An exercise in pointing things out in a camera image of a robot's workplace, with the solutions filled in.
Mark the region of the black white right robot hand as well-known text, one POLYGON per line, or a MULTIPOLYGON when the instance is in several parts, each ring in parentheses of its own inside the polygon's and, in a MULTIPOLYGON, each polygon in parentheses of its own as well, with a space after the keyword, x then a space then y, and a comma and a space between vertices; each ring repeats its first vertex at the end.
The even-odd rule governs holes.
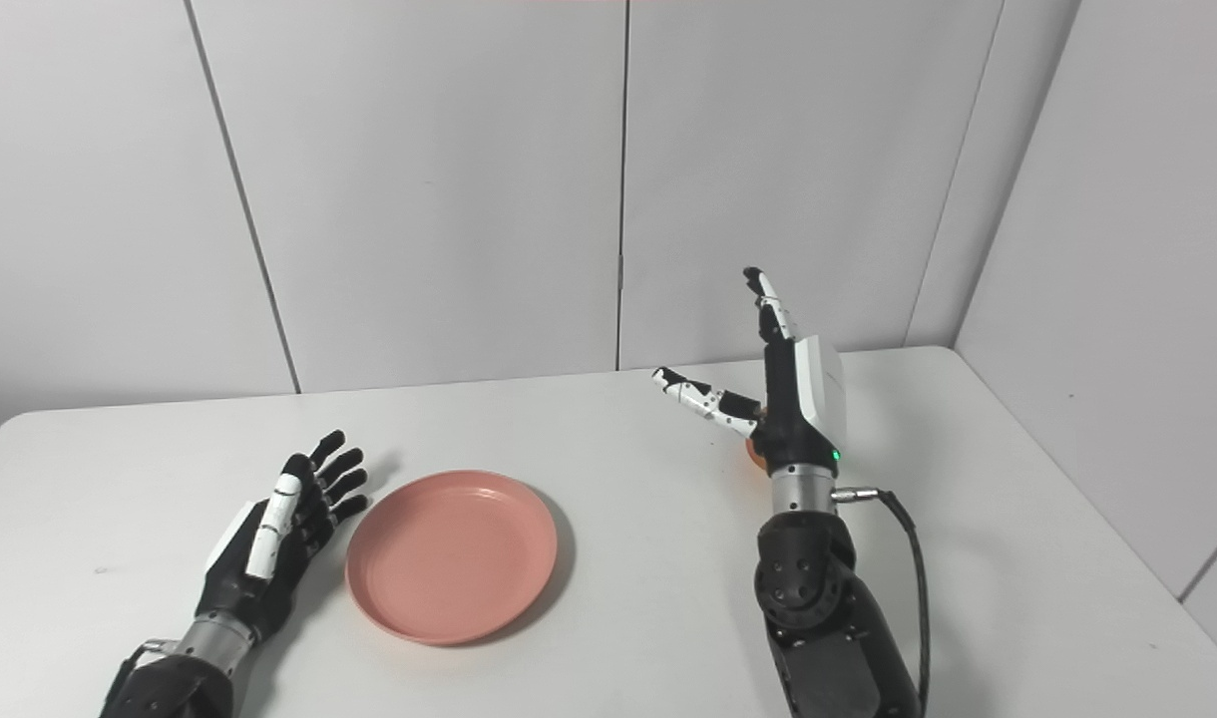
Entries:
POLYGON ((652 381, 672 402, 755 447, 768 473, 787 467, 839 472, 846 441, 845 368, 818 335, 803 336, 763 269, 744 268, 763 341, 765 402, 655 368, 652 381))

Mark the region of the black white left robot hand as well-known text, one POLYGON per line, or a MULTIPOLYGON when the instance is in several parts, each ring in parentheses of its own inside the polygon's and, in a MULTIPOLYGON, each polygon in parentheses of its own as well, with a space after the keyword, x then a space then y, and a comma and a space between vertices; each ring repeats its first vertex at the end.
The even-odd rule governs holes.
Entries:
POLYGON ((207 565, 198 618, 232 618, 256 643, 284 628, 309 563, 370 504, 365 454, 344 444, 335 430, 290 455, 270 494, 239 511, 207 565))

